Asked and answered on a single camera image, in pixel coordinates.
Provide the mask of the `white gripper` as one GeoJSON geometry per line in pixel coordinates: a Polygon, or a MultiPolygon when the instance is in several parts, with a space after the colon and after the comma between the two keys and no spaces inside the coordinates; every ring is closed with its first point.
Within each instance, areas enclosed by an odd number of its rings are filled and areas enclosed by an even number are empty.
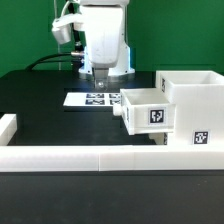
{"type": "Polygon", "coordinates": [[[94,70],[95,87],[106,88],[108,68],[118,62],[123,9],[121,6],[82,7],[88,57],[94,70]]]}

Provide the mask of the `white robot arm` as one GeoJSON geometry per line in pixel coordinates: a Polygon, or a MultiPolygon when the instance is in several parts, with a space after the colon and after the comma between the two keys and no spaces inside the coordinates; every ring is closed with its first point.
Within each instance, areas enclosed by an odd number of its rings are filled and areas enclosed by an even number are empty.
{"type": "Polygon", "coordinates": [[[52,33],[62,45],[71,31],[85,34],[82,78],[92,79],[97,89],[134,76],[130,47],[126,43],[126,9],[130,0],[67,0],[52,23],[52,33]]]}

